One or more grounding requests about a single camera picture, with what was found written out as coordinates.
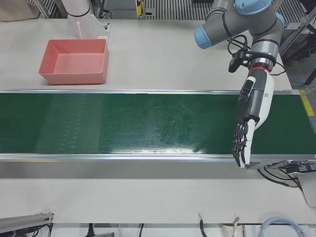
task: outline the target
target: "white cylinder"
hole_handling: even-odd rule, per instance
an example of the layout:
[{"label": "white cylinder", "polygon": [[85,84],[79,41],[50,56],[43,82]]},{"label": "white cylinder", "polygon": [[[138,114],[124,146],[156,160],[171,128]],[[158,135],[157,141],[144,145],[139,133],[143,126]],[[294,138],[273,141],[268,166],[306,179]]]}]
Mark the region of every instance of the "white cylinder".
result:
[{"label": "white cylinder", "polygon": [[88,0],[62,0],[68,14],[80,16],[89,9]]},{"label": "white cylinder", "polygon": [[[223,229],[223,232],[224,232],[224,237],[232,237],[233,236],[233,234],[234,234],[234,227],[233,226],[223,225],[222,229]],[[237,234],[236,234],[235,237],[242,237],[243,236],[243,234],[242,234],[242,231],[243,231],[242,225],[241,226],[236,226],[236,229],[237,229]]]}]

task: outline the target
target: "black wire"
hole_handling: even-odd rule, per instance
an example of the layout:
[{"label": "black wire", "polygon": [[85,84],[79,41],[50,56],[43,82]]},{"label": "black wire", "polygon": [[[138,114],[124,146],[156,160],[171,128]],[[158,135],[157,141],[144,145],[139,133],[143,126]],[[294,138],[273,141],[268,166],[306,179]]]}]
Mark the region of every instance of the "black wire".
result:
[{"label": "black wire", "polygon": [[[241,42],[239,40],[236,40],[237,38],[243,38],[244,39],[244,42]],[[250,49],[250,47],[248,46],[248,40],[247,40],[247,37],[245,35],[237,35],[233,38],[229,38],[228,40],[228,45],[227,45],[227,51],[233,55],[234,53],[232,53],[231,49],[230,49],[230,45],[235,45],[237,46],[238,48],[244,48],[244,49]],[[247,51],[246,52],[247,54],[251,54],[251,55],[257,55],[257,56],[262,56],[262,57],[266,57],[267,54],[266,53],[261,53],[261,52],[253,52],[253,51]],[[276,64],[280,65],[282,68],[283,68],[283,72],[281,73],[278,73],[278,74],[271,74],[271,76],[279,76],[283,73],[285,73],[285,68],[284,68],[284,65],[282,65],[281,63],[275,61]]]},{"label": "black wire", "polygon": [[275,177],[275,178],[277,178],[277,179],[280,179],[280,180],[293,180],[293,178],[290,178],[290,179],[281,178],[281,177],[276,176],[275,174],[270,173],[270,172],[266,169],[266,166],[264,166],[263,169],[264,169],[268,174],[270,174],[271,176],[273,176],[273,177]]},{"label": "black wire", "polygon": [[202,219],[200,219],[200,221],[199,221],[199,229],[201,230],[202,236],[203,237],[207,237],[207,235],[206,235],[206,233],[204,231],[204,226],[203,226],[203,220]]},{"label": "black wire", "polygon": [[32,237],[36,237],[39,234],[39,232],[40,232],[39,230],[36,233],[34,232]]},{"label": "black wire", "polygon": [[286,173],[284,170],[282,170],[282,169],[278,169],[278,170],[281,171],[281,172],[283,172],[284,174],[286,174],[288,177],[292,178],[293,182],[296,183],[296,185],[299,187],[299,189],[300,189],[301,191],[303,191],[302,186],[301,186],[300,182],[298,181],[298,178],[297,178],[297,177],[296,177],[296,178],[293,178],[293,177],[290,176],[288,173]]},{"label": "black wire", "polygon": [[144,227],[144,223],[143,223],[143,224],[142,224],[142,226],[140,227],[139,237],[141,237],[141,236],[142,236],[143,227]]},{"label": "black wire", "polygon": [[33,226],[33,227],[24,228],[24,229],[20,229],[20,230],[16,230],[16,231],[2,233],[2,234],[0,234],[0,237],[23,236],[23,235],[30,234],[30,233],[33,233],[33,236],[35,237],[38,235],[38,233],[36,233],[36,232],[45,226],[47,226],[49,228],[49,232],[51,233],[51,230],[52,230],[51,224],[45,224],[42,226]]},{"label": "black wire", "polygon": [[[244,43],[236,40],[237,38],[243,38],[244,39]],[[247,37],[245,35],[237,35],[237,36],[235,36],[233,38],[228,39],[227,41],[228,41],[227,51],[231,55],[233,55],[233,53],[231,52],[231,49],[230,49],[231,44],[233,44],[233,45],[235,45],[235,46],[237,46],[239,48],[245,48],[245,49],[248,48],[248,40],[247,40]]]},{"label": "black wire", "polygon": [[282,64],[281,64],[281,63],[279,63],[279,62],[276,62],[276,64],[279,64],[281,67],[283,67],[283,72],[278,73],[278,74],[271,74],[271,76],[280,76],[281,74],[285,73],[285,68],[284,68],[284,65],[282,65]]},{"label": "black wire", "polygon": [[257,169],[257,171],[259,172],[259,174],[261,174],[262,177],[264,177],[265,179],[273,182],[273,183],[276,183],[276,184],[281,184],[283,186],[286,186],[286,187],[289,187],[290,185],[289,184],[286,184],[286,183],[283,183],[283,182],[280,182],[280,181],[277,181],[277,180],[274,180],[274,179],[270,179],[269,177],[267,177],[266,175],[264,175],[260,169]]}]

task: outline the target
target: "red ring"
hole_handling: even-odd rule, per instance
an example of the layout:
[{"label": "red ring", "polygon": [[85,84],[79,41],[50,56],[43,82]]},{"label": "red ring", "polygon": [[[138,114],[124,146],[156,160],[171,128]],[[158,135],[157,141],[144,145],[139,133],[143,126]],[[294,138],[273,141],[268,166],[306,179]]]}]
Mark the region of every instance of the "red ring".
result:
[{"label": "red ring", "polygon": [[267,71],[268,73],[270,73],[270,71],[269,71],[268,69],[262,68],[262,67],[254,67],[254,68],[250,69],[249,71],[251,72],[252,70],[255,70],[255,69],[265,70],[265,71]]}]

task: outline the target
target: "metal bracket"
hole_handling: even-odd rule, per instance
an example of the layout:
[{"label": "metal bracket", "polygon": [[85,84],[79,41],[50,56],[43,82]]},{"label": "metal bracket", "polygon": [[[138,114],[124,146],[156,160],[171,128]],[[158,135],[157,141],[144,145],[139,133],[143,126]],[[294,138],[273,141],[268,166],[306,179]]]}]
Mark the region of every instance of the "metal bracket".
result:
[{"label": "metal bracket", "polygon": [[18,216],[0,219],[0,233],[15,231],[33,226],[46,225],[53,222],[53,213],[40,213],[30,216]]}]

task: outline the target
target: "white container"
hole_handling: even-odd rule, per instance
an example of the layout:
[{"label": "white container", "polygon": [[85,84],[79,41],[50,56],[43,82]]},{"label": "white container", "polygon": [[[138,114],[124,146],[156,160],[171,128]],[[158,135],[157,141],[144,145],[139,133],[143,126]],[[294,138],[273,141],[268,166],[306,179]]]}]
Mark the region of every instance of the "white container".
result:
[{"label": "white container", "polygon": [[[233,234],[234,234],[234,226],[226,226],[226,225],[223,225],[222,226],[222,229],[223,229],[223,232],[224,232],[224,237],[232,237]],[[243,228],[242,228],[242,225],[240,226],[236,226],[236,229],[237,229],[237,234],[235,237],[243,237]]]}]

